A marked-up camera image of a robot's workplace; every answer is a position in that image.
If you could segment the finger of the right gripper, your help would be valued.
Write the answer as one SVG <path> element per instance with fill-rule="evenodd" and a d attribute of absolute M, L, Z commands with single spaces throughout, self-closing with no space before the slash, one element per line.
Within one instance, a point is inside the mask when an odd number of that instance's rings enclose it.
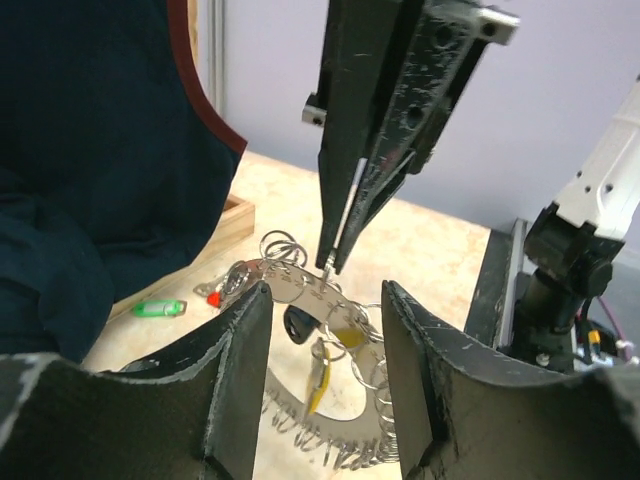
<path fill-rule="evenodd" d="M 332 254 L 357 165 L 375 115 L 380 75 L 397 39 L 397 27 L 413 1 L 329 3 L 318 100 L 326 110 L 318 154 L 322 225 L 316 256 Z"/>

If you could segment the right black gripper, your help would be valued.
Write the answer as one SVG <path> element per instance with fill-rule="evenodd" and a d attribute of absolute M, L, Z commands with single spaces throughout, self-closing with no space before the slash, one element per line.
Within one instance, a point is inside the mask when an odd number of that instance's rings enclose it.
<path fill-rule="evenodd" d="M 375 115 L 334 246 L 336 272 L 405 177 L 421 170 L 488 42 L 507 45 L 520 24 L 517 16 L 477 1 L 413 2 L 380 75 Z M 310 125 L 325 124 L 341 5 L 329 2 L 318 85 L 301 115 Z"/>

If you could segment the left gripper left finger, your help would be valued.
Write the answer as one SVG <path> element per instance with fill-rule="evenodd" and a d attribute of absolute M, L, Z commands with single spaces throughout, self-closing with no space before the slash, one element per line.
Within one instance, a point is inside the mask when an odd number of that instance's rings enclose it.
<path fill-rule="evenodd" d="M 126 479 L 249 479 L 262 408 L 273 300 L 260 281 L 223 313 L 131 362 L 139 388 Z"/>

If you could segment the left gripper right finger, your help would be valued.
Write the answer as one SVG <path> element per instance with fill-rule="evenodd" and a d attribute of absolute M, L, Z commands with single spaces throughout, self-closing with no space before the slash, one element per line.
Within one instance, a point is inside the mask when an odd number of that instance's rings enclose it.
<path fill-rule="evenodd" d="M 404 478 L 594 478 L 581 385 L 480 343 L 394 281 L 381 300 Z"/>

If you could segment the black key tag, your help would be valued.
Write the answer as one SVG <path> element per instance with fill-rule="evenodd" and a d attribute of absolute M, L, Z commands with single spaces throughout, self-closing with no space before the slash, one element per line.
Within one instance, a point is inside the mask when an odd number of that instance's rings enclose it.
<path fill-rule="evenodd" d="M 286 333 L 293 343 L 304 344 L 320 326 L 320 322 L 306 311 L 289 305 L 283 314 Z"/>

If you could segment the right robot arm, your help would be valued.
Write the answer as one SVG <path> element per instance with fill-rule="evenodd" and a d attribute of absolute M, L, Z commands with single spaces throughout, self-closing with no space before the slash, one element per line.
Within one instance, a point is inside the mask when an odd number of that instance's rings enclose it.
<path fill-rule="evenodd" d="M 333 1 L 318 86 L 303 108 L 319 126 L 319 269 L 340 272 L 360 234 L 431 159 L 486 48 L 507 45 L 516 15 L 480 1 Z M 632 89 L 595 150 L 531 226 L 535 270 L 503 348 L 570 371 L 569 335 L 597 355 L 591 302 L 606 290 L 639 205 L 639 92 Z"/>

